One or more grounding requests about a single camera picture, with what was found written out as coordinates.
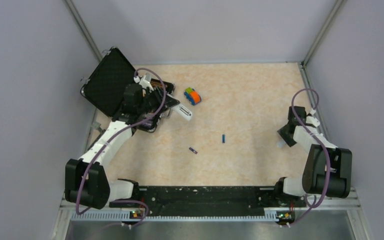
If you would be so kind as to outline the white remote control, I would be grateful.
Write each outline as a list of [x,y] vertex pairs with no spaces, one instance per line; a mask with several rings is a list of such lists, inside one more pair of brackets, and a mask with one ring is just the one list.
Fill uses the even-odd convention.
[[172,109],[186,121],[190,121],[193,117],[193,113],[181,103],[175,105]]

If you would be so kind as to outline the white battery cover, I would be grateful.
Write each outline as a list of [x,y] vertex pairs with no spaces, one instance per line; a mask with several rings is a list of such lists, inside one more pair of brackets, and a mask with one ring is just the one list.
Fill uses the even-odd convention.
[[278,148],[283,148],[286,145],[286,142],[284,140],[280,140],[277,142],[277,147]]

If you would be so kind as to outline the purple AAA battery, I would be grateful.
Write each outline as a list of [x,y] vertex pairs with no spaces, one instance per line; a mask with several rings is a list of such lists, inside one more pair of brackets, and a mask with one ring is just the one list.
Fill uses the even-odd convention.
[[194,154],[198,154],[198,152],[197,152],[195,149],[193,149],[192,147],[189,147],[189,150],[190,150],[191,152],[193,152]]

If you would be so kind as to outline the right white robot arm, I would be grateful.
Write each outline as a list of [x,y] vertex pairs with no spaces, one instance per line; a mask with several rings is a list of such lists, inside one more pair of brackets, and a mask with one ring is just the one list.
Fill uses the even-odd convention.
[[303,106],[291,106],[287,123],[277,131],[279,147],[300,145],[308,154],[301,177],[281,177],[275,184],[273,200],[279,206],[287,206],[294,196],[346,198],[351,191],[352,151],[329,142],[318,131],[320,121],[314,114]]

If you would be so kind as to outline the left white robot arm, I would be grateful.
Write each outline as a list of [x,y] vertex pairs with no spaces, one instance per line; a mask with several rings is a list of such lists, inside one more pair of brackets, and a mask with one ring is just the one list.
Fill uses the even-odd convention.
[[65,199],[75,204],[76,213],[83,214],[80,207],[87,210],[102,209],[107,204],[123,201],[127,206],[134,207],[140,202],[139,184],[129,179],[117,179],[109,182],[106,168],[115,157],[121,146],[130,139],[147,122],[155,126],[162,112],[168,110],[162,100],[173,102],[172,92],[175,86],[170,82],[160,82],[154,90],[147,90],[147,95],[156,102],[156,113],[141,121],[133,119],[127,122],[112,121],[108,129],[81,156],[80,159],[70,159],[65,166]]

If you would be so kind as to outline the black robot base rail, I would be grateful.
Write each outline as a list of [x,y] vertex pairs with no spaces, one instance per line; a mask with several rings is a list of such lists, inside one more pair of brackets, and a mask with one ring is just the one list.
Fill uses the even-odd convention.
[[305,207],[273,186],[140,186],[131,200],[151,217],[262,217],[269,208]]

